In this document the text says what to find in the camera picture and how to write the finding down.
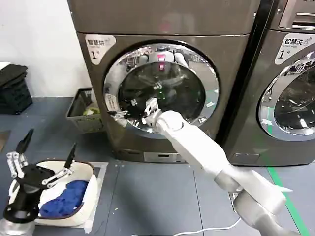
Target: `floor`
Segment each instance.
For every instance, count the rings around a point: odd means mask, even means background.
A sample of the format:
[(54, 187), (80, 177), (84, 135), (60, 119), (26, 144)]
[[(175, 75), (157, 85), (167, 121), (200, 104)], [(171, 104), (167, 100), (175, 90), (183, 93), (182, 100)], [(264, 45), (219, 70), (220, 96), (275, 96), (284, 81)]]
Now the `floor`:
[[(0, 132), (11, 134), (0, 153), (0, 191), (8, 191), (11, 178), (5, 154), (15, 149), (18, 141), (34, 128), (35, 132), (26, 152), (29, 162), (45, 159), (65, 159), (77, 142), (76, 160), (109, 162), (91, 235), (170, 236), (183, 231), (207, 227), (226, 227), (238, 216), (234, 213), (228, 193), (221, 190), (203, 173), (186, 164), (145, 164), (121, 162), (114, 159), (106, 134), (80, 134), (65, 118), (71, 98), (37, 98), (19, 116), (0, 115)], [(266, 168), (255, 168), (271, 180)], [(308, 166), (275, 168), (289, 193), (296, 213), (301, 217), (307, 233), (315, 236), (313, 194), (315, 193), (315, 163)], [(0, 196), (4, 209), (7, 196)], [(279, 223), (297, 231), (284, 208)], [(34, 235), (84, 235), (82, 229), (37, 226)], [(228, 231), (208, 231), (205, 236), (258, 236), (258, 231), (244, 222)]]

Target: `washing machine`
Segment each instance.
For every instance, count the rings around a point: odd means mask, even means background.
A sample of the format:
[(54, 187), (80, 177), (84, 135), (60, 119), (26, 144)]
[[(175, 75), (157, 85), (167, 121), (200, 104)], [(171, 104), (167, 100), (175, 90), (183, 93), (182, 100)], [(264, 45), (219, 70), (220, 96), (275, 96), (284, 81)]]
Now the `washing machine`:
[(275, 1), (222, 146), (231, 163), (308, 164), (315, 158), (315, 2)]
[(215, 138), (259, 0), (68, 3), (118, 159), (184, 162), (142, 122), (151, 97)]

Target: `blue towel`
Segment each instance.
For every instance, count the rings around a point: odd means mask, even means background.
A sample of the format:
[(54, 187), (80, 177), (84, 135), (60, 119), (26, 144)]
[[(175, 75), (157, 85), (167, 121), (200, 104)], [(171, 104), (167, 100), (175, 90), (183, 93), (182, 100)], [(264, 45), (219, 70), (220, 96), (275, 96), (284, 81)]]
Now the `blue towel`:
[(46, 202), (39, 213), (44, 218), (61, 218), (71, 215), (82, 203), (88, 182), (75, 180), (66, 185), (66, 189), (56, 199)]

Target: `white cable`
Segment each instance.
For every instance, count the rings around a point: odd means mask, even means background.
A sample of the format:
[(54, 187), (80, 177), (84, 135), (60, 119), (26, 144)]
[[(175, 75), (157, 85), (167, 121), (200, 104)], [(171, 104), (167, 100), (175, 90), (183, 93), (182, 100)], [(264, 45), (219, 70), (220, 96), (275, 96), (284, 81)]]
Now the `white cable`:
[(174, 234), (172, 236), (179, 236), (179, 235), (194, 235), (197, 233), (201, 233), (204, 231), (208, 231), (208, 230), (230, 230), (232, 229), (234, 226), (236, 226), (238, 224), (238, 222), (241, 221), (241, 218), (238, 218), (238, 220), (231, 226), (229, 227), (222, 227), (222, 228), (206, 228), (206, 229), (202, 229), (202, 230), (198, 230), (198, 231), (194, 231), (194, 232), (182, 232), (182, 233), (178, 233), (178, 234)]

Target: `white basket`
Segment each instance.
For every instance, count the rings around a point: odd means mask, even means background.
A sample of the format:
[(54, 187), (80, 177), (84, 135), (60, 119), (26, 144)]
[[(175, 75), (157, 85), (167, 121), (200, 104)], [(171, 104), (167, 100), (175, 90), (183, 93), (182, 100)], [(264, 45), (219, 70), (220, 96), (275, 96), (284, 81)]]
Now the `white basket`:
[[(65, 161), (43, 161), (37, 163), (38, 166), (51, 169), (55, 172), (61, 170), (64, 164)], [(42, 225), (73, 227), (85, 223), (85, 221), (89, 218), (94, 205), (96, 204), (98, 191), (94, 169), (90, 164), (85, 162), (74, 162), (71, 169), (74, 171), (72, 175), (64, 179), (64, 181), (56, 184), (51, 189), (43, 191), (42, 195), (40, 196), (40, 203), (38, 204), (38, 207), (41, 208), (44, 203), (58, 197), (65, 189), (65, 185), (67, 183), (74, 180), (85, 180), (89, 183), (81, 205), (71, 215), (62, 218), (48, 219), (39, 215), (35, 220), (36, 223)], [(14, 202), (17, 192), (20, 188), (20, 186), (18, 186), (15, 190), (13, 190), (16, 183), (17, 182), (14, 180), (9, 188), (9, 204)]]

